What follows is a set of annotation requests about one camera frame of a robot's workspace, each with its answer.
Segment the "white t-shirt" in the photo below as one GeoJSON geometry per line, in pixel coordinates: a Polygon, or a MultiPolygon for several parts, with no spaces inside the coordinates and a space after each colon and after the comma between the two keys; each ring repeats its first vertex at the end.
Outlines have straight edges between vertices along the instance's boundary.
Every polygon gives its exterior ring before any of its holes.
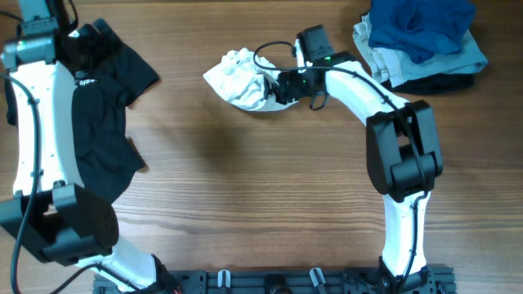
{"type": "Polygon", "coordinates": [[[296,101],[287,104],[276,101],[280,71],[257,66],[253,56],[254,52],[246,47],[229,51],[203,78],[225,102],[248,112],[275,112],[295,105],[296,101]]]}

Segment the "black t-shirt with logo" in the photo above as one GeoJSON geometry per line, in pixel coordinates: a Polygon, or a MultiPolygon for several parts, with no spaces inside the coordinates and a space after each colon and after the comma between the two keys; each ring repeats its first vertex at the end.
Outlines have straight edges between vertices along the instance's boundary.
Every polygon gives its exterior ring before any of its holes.
{"type": "Polygon", "coordinates": [[[108,203],[144,163],[126,137],[126,108],[159,81],[156,71],[123,42],[110,61],[71,73],[57,50],[58,31],[12,41],[2,55],[7,122],[19,133],[14,193],[76,184],[108,203]]]}

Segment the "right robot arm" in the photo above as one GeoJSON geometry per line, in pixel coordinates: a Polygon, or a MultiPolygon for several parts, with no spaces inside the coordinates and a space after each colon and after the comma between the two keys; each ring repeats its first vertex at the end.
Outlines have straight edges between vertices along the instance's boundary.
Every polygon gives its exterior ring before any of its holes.
{"type": "Polygon", "coordinates": [[[423,230],[443,161],[432,107],[375,82],[351,53],[333,49],[321,25],[301,31],[290,47],[297,64],[275,68],[277,103],[321,94],[343,103],[364,124],[367,172],[385,212],[378,292],[433,290],[435,273],[424,256],[423,230]]]}

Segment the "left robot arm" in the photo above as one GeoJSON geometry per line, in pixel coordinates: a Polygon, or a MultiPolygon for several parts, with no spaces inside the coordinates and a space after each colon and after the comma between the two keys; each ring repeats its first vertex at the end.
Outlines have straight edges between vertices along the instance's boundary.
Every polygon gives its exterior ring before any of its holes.
{"type": "Polygon", "coordinates": [[[1,225],[20,252],[101,276],[101,293],[178,293],[158,257],[120,233],[114,201],[143,166],[125,136],[125,109],[159,76],[104,20],[79,25],[72,2],[22,1],[2,53],[19,162],[1,225]]]}

